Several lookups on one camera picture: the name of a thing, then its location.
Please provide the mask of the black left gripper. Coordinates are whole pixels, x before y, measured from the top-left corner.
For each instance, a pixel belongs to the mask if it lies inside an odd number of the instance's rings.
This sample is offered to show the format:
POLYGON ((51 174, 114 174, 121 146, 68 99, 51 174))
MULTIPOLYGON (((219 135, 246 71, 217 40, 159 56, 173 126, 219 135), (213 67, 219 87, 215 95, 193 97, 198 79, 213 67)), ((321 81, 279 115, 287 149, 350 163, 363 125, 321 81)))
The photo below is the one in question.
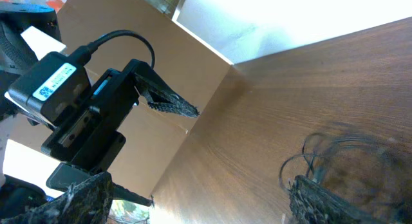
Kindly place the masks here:
POLYGON ((147 71, 150 68, 148 63, 132 59, 122 71, 108 69, 94 83, 80 108, 55 128, 42 144, 41 151, 77 167, 60 163, 46 180, 48 188, 69 192, 100 187, 113 200, 153 206, 152 198, 113 183, 111 175, 105 171, 110 164, 101 165, 109 146, 120 135, 118 127, 138 102, 139 94, 151 109, 189 118, 200 115, 196 106, 173 91, 155 71, 147 71), (96 169, 103 172, 86 172, 96 169))

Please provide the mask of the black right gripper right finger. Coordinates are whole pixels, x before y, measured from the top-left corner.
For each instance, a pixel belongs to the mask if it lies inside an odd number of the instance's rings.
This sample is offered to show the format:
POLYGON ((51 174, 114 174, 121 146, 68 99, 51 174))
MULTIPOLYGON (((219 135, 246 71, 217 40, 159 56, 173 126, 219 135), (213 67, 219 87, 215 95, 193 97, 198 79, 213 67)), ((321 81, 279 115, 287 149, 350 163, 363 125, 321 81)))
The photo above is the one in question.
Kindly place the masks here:
POLYGON ((381 223, 305 176, 296 176, 288 193, 290 210, 298 223, 381 223))

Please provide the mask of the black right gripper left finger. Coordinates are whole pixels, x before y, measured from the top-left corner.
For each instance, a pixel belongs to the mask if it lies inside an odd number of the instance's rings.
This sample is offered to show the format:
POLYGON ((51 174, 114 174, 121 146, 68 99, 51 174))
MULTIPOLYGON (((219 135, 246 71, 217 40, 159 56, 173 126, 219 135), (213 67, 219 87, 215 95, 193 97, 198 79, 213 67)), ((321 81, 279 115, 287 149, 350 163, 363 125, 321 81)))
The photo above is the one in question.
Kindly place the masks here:
POLYGON ((10 218, 1 223, 17 224, 63 224, 63 223, 105 223, 113 199, 100 187, 97 190, 80 189, 65 192, 51 202, 10 218))

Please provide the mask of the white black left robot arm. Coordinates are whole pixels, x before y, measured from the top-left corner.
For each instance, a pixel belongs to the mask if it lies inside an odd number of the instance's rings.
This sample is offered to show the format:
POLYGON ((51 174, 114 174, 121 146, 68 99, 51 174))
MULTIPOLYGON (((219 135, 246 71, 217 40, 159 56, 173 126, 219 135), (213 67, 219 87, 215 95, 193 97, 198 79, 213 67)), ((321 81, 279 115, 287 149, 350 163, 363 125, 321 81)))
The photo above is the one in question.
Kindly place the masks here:
POLYGON ((126 141, 118 127, 140 97, 151 109, 190 118, 198 117, 197 108, 163 81, 153 62, 133 59, 90 82, 91 56, 114 38, 137 37, 134 31, 107 33, 69 55, 38 57, 23 38, 30 29, 61 39, 54 9, 1 3, 1 147, 19 114, 50 129, 41 149, 59 165, 46 185, 61 195, 49 200, 39 186, 2 174, 1 222, 105 223, 115 200, 152 206, 152 199, 115 184, 108 172, 126 141))

